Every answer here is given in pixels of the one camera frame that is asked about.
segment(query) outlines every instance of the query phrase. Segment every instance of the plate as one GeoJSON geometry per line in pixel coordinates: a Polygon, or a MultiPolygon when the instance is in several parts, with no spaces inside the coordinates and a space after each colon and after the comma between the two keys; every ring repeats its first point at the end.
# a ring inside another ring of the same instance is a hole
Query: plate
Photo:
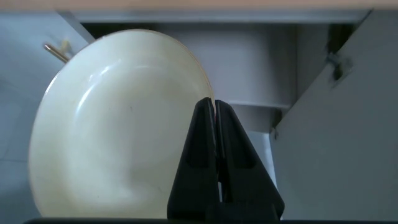
{"type": "Polygon", "coordinates": [[[175,39],[125,30],[76,54],[35,119],[29,178],[44,217],[166,218],[193,109],[213,99],[175,39]]]}

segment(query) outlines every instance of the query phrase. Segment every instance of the cabinet door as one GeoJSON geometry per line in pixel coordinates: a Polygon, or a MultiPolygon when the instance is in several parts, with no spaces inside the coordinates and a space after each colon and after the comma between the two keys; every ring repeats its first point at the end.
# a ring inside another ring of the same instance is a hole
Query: cabinet door
{"type": "Polygon", "coordinates": [[[398,220],[398,13],[372,12],[270,135],[285,219],[398,220]]]}
{"type": "Polygon", "coordinates": [[[22,94],[40,99],[63,62],[44,50],[43,44],[60,47],[68,40],[69,57],[94,38],[70,13],[1,13],[0,82],[22,94]]]}

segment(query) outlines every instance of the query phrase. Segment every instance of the wooden countertop edge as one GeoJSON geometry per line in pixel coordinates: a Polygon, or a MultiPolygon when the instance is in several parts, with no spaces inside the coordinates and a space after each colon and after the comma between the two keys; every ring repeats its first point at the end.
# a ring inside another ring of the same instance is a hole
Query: wooden countertop edge
{"type": "Polygon", "coordinates": [[[398,0],[0,0],[10,10],[397,8],[398,0]]]}

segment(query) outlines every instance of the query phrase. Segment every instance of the gold handle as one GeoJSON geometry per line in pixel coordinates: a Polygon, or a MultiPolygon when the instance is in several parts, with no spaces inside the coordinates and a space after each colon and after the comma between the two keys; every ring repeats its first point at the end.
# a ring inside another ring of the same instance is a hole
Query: gold handle
{"type": "Polygon", "coordinates": [[[54,55],[56,58],[61,60],[63,63],[67,63],[69,61],[69,58],[65,56],[63,53],[61,53],[58,49],[56,49],[54,46],[51,44],[44,44],[44,49],[48,52],[50,52],[52,55],[54,55]]]}

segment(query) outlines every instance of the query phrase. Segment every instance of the cabinet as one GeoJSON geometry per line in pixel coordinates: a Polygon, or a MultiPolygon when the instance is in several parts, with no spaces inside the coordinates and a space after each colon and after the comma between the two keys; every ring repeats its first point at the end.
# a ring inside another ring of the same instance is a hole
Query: cabinet
{"type": "MultiPolygon", "coordinates": [[[[147,26],[175,37],[198,57],[216,98],[233,106],[274,179],[285,219],[398,220],[398,14],[366,13],[345,20],[315,17],[321,24],[305,26],[311,19],[247,14],[216,17],[218,23],[203,15],[163,15],[167,22],[159,22],[147,14],[138,23],[77,12],[0,14],[0,174],[8,175],[0,182],[20,175],[7,167],[26,161],[35,110],[63,66],[43,43],[60,46],[67,39],[72,56],[93,36],[147,26]],[[335,67],[325,63],[327,27],[334,22],[359,25],[338,52],[349,66],[337,81],[335,67]],[[275,110],[285,113],[270,131],[275,110]]],[[[26,181],[16,185],[0,190],[29,190],[26,181]]],[[[0,217],[12,219],[11,213],[0,217]]]]}

